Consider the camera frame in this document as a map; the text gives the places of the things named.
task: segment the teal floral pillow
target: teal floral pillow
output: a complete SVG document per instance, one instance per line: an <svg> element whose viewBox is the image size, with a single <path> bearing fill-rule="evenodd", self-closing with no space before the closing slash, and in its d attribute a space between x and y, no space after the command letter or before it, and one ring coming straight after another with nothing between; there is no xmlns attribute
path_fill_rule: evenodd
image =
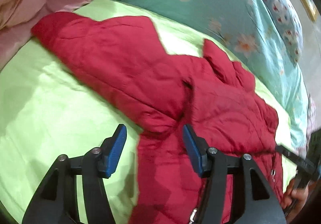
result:
<svg viewBox="0 0 321 224"><path fill-rule="evenodd" d="M290 0L263 0L285 47L296 64L302 54L303 35L299 17Z"/></svg>

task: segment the lime green sheet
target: lime green sheet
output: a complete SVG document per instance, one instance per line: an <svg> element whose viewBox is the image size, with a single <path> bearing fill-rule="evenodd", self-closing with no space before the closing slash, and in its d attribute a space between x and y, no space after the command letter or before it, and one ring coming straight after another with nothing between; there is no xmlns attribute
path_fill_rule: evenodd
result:
<svg viewBox="0 0 321 224"><path fill-rule="evenodd" d="M95 20L124 15L152 19L169 54L202 55L203 39L213 40L231 60L237 58L220 43L157 14L112 0L94 0L76 13ZM290 119L267 88L256 79L256 92L279 116L276 140L291 147ZM31 39L0 73L0 200L21 223L28 203L48 168L60 154L75 157L99 146L119 123L128 137L116 173L105 188L117 224L125 224L137 201L136 146L142 132L120 111L79 82L37 40ZM295 166L284 159L284 187ZM79 212L86 223L81 178Z"/></svg>

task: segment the red puffer jacket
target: red puffer jacket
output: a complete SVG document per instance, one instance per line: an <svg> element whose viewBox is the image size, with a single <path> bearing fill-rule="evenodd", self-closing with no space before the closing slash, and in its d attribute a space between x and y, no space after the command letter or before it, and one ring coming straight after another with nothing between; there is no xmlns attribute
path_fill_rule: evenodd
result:
<svg viewBox="0 0 321 224"><path fill-rule="evenodd" d="M202 182L184 148L185 123L226 154L250 153L281 199L277 113L254 93L254 76L212 41L204 41L204 58L167 55L143 16L97 22L60 12L42 18L32 32L76 77L144 129L140 193L130 223L188 223ZM231 199L229 176L222 222L229 219Z"/></svg>

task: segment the wall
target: wall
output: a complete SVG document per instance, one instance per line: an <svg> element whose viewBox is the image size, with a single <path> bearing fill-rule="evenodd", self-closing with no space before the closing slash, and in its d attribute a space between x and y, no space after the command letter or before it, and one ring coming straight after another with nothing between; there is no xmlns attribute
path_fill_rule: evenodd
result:
<svg viewBox="0 0 321 224"><path fill-rule="evenodd" d="M299 66L304 83L317 106L316 126L321 127L321 18L312 23L300 0L291 0L297 11L303 30L304 49Z"/></svg>

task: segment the metal screw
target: metal screw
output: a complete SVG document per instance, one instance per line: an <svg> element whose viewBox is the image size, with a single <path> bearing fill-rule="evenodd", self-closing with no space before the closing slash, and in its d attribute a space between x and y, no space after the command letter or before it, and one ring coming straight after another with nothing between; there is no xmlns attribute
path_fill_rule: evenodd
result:
<svg viewBox="0 0 321 224"><path fill-rule="evenodd" d="M101 149L99 147L96 147L96 148L92 149L91 152L93 154L99 154L101 152Z"/></svg>
<svg viewBox="0 0 321 224"><path fill-rule="evenodd" d="M67 159L67 155L62 154L58 157L58 161L64 161L65 159Z"/></svg>
<svg viewBox="0 0 321 224"><path fill-rule="evenodd" d="M252 159L252 156L246 153L246 154L243 155L243 158L245 160L249 161L250 159Z"/></svg>
<svg viewBox="0 0 321 224"><path fill-rule="evenodd" d="M209 147L208 148L208 152L211 153L211 154L216 154L217 153L217 149L214 148L214 147Z"/></svg>

